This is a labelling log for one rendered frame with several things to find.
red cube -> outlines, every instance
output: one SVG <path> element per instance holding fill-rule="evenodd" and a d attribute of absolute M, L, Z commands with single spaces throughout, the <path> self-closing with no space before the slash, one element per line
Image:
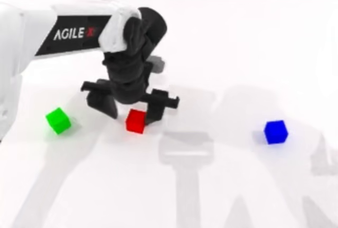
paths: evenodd
<path fill-rule="evenodd" d="M 126 119 L 128 131 L 143 134 L 145 128 L 146 112 L 131 109 Z"/>

agile x logo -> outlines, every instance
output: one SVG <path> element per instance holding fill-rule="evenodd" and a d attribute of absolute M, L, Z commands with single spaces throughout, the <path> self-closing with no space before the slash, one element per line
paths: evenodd
<path fill-rule="evenodd" d="M 70 40 L 70 39 L 82 39 L 85 37 L 94 37 L 96 35 L 97 28 L 95 27 L 88 27 L 87 29 L 85 27 L 74 27 L 74 28 L 64 28 L 62 30 L 57 30 L 54 41 L 60 41 L 60 40 Z"/>
<path fill-rule="evenodd" d="M 111 16 L 59 16 L 36 55 L 99 48 L 99 37 Z"/>

white background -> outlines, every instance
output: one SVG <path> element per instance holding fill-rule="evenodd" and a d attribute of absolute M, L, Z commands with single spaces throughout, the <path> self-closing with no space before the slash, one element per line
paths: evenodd
<path fill-rule="evenodd" d="M 338 0 L 121 0 L 167 21 L 143 135 L 86 105 L 99 52 L 34 61 L 0 145 L 0 227 L 338 227 Z M 45 115 L 76 120 L 56 136 Z M 268 146 L 268 120 L 289 138 Z"/>

green cube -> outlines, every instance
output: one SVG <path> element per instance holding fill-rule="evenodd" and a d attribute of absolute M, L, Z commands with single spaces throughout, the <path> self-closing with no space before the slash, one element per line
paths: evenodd
<path fill-rule="evenodd" d="M 70 119 L 61 108 L 46 115 L 48 124 L 59 135 L 71 127 Z"/>

cube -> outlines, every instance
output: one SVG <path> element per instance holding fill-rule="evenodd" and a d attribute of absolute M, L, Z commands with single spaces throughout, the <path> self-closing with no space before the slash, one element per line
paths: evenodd
<path fill-rule="evenodd" d="M 146 112 L 131 109 L 126 119 L 126 128 L 130 132 L 143 134 Z"/>
<path fill-rule="evenodd" d="M 289 135 L 285 123 L 282 120 L 267 122 L 264 133 L 270 145 L 284 143 Z"/>
<path fill-rule="evenodd" d="M 66 115 L 65 112 L 63 112 L 61 108 L 57 108 L 48 115 L 46 115 L 46 119 L 48 124 L 58 135 L 71 127 L 69 117 Z"/>

